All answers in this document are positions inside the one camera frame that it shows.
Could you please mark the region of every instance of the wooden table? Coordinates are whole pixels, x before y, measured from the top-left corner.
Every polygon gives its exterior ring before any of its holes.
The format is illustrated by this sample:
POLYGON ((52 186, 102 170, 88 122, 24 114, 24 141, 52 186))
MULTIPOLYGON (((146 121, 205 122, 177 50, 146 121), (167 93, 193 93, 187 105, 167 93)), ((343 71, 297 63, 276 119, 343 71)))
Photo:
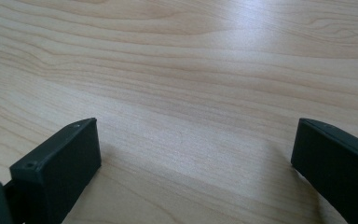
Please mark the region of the wooden table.
POLYGON ((345 223, 290 157, 301 117, 358 136, 358 1, 0 0, 0 181, 91 117, 64 223, 345 223))

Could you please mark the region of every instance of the wood grain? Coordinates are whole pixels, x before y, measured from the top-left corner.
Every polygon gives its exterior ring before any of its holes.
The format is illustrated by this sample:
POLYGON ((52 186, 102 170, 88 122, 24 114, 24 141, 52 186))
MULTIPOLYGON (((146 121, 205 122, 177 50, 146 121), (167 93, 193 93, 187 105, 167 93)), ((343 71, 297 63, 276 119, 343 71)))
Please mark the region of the wood grain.
POLYGON ((358 1, 0 0, 0 181, 89 117, 64 223, 345 223, 290 156, 301 117, 358 136, 358 1))

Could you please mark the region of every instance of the light wood tabletop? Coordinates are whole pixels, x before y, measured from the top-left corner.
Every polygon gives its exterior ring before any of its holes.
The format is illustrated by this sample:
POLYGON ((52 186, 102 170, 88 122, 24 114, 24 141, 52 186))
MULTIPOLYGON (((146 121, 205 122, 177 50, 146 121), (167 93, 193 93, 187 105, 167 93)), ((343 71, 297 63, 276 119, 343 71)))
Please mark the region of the light wood tabletop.
POLYGON ((345 223, 290 158, 299 118, 358 137, 358 1, 0 0, 0 181, 86 118, 64 223, 345 223))

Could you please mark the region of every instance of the wooden surface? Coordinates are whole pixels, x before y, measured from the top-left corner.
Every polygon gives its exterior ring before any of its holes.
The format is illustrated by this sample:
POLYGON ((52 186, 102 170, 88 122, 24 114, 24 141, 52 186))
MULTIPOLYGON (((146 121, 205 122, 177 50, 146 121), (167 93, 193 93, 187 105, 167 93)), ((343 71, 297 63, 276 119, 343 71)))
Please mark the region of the wooden surface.
POLYGON ((301 117, 358 136, 358 1, 0 0, 0 181, 90 117, 64 223, 345 223, 290 157, 301 117))

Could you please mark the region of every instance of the black rectangular object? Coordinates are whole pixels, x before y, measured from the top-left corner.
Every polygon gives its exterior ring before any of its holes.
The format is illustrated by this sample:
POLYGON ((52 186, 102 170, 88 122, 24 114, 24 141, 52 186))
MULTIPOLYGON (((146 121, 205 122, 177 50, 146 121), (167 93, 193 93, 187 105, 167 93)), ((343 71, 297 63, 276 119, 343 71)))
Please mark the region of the black rectangular object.
POLYGON ((358 138, 301 119, 291 162, 349 223, 358 224, 358 138))
POLYGON ((99 167, 96 119, 65 126, 14 163, 12 181, 26 195, 31 214, 25 222, 62 223, 99 167))

